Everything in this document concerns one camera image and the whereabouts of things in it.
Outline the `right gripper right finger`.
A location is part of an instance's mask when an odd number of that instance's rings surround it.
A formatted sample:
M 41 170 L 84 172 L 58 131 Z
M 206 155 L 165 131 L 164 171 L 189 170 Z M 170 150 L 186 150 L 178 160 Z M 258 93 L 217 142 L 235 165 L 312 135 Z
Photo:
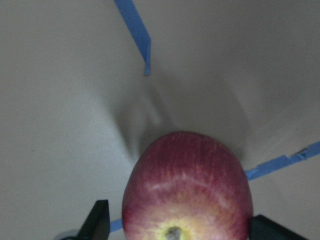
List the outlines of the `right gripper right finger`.
M 256 215 L 250 219 L 249 240 L 307 240 L 292 230 L 278 224 L 264 215 Z

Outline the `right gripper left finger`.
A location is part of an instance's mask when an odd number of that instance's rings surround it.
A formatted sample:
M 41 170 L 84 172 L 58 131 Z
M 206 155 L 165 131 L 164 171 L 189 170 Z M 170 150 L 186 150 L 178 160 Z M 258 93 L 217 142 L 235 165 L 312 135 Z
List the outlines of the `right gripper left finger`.
M 76 240 L 107 240 L 111 232 L 109 202 L 97 200 L 78 234 Z

